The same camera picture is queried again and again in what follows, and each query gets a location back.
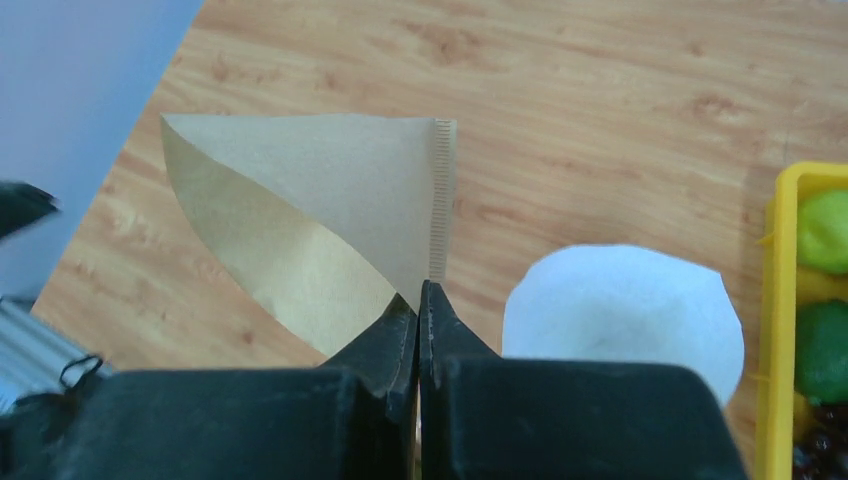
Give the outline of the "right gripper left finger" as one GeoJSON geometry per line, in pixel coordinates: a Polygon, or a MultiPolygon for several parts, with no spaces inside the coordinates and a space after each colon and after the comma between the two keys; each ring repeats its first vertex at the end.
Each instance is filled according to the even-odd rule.
{"type": "Polygon", "coordinates": [[[397,297],[314,368],[114,371],[76,410],[1,413],[1,475],[409,479],[417,328],[397,297]]]}

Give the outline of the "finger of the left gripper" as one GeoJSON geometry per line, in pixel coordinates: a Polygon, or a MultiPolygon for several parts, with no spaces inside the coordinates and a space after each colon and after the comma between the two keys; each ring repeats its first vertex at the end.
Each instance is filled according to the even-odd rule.
{"type": "Polygon", "coordinates": [[[25,182],[1,181],[1,238],[58,211],[51,194],[25,182]]]}

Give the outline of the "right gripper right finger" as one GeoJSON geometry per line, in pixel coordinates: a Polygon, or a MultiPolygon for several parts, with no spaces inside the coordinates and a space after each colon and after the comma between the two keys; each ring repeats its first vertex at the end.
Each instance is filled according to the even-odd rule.
{"type": "Polygon", "coordinates": [[[508,360],[422,287],[426,479],[743,479],[706,383],[674,365],[508,360]]]}

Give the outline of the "white paper coffee filter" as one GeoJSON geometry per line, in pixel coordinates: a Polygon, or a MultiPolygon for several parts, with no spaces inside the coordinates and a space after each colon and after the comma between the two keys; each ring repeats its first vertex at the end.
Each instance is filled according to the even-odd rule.
{"type": "Polygon", "coordinates": [[[721,406],[740,383],[743,329],[719,272],[635,245],[575,245],[533,264],[505,304],[510,358],[678,365],[721,406]]]}

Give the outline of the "brown paper coffee filter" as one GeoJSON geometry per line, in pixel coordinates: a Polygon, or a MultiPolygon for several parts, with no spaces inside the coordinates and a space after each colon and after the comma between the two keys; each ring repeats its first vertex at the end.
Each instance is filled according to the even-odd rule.
{"type": "Polygon", "coordinates": [[[394,297],[446,274],[453,119],[165,114],[167,173],[234,281],[316,351],[338,353],[394,297]]]}

